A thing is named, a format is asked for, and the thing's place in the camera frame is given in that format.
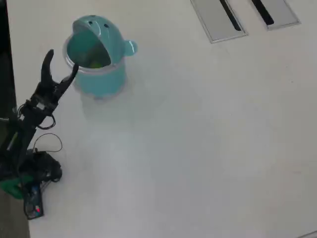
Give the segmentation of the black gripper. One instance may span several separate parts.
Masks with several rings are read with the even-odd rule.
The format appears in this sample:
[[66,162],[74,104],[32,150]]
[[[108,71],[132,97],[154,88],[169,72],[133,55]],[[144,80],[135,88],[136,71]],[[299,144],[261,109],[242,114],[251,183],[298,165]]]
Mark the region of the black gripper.
[[29,105],[33,108],[40,104],[39,109],[43,111],[54,111],[56,109],[59,99],[71,85],[79,70],[79,65],[76,63],[69,76],[65,77],[60,83],[55,82],[51,74],[53,56],[54,50],[50,49],[42,63],[41,82],[38,83],[29,102]]

